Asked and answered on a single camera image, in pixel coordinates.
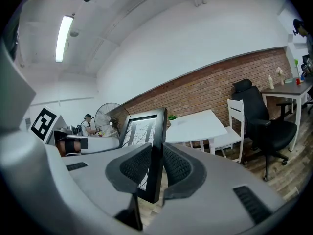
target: ceiling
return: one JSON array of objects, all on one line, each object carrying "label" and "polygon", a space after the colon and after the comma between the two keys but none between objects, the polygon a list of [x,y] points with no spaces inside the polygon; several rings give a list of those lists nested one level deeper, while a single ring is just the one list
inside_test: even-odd
[{"label": "ceiling", "polygon": [[[20,17],[20,56],[24,69],[55,69],[95,76],[127,36],[160,12],[188,0],[30,0]],[[55,62],[64,15],[74,15],[62,63]]]}]

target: white desk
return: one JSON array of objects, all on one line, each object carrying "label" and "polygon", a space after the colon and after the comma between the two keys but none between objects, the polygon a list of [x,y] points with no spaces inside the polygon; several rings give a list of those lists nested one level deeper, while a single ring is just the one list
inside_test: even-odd
[{"label": "white desk", "polygon": [[301,83],[301,85],[296,85],[295,80],[294,80],[291,83],[275,86],[273,90],[266,89],[266,90],[261,91],[263,101],[266,107],[268,106],[267,101],[266,101],[267,96],[296,99],[297,111],[296,111],[295,124],[297,125],[298,128],[297,128],[297,132],[294,135],[293,140],[290,143],[289,151],[293,151],[295,143],[297,142],[297,137],[298,137],[299,128],[300,128],[300,120],[301,120],[302,98],[308,93],[308,90],[311,87],[312,87],[312,80],[308,78],[307,81]]},{"label": "white desk", "polygon": [[214,138],[224,134],[227,134],[225,127],[211,110],[206,110],[175,119],[166,131],[166,142],[200,141],[204,151],[203,140],[209,139],[210,152],[215,154]]}]

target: electric fan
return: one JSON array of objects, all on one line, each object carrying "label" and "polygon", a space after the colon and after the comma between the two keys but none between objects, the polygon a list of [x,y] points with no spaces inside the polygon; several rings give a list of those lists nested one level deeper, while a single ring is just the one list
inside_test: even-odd
[{"label": "electric fan", "polygon": [[121,129],[129,115],[128,111],[116,103],[102,105],[94,117],[94,124],[97,131],[102,132],[104,137],[121,135]]}]

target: fluorescent light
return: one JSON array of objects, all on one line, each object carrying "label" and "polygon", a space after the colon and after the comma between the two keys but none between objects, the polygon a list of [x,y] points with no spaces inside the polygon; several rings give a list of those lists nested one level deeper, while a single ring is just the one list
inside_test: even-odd
[{"label": "fluorescent light", "polygon": [[67,40],[67,35],[68,35],[69,28],[72,22],[73,22],[73,17],[70,17],[70,16],[64,16],[62,19],[59,36],[58,36],[58,42],[57,42],[57,51],[55,53],[55,62],[57,63],[63,62],[65,42]]}]

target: bottle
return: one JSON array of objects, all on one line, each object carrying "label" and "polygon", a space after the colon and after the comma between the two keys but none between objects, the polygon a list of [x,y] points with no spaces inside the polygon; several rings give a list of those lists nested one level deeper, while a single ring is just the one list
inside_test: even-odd
[{"label": "bottle", "polygon": [[273,84],[273,79],[271,78],[270,75],[268,75],[268,82],[269,82],[269,87],[271,90],[274,89],[274,84]]}]

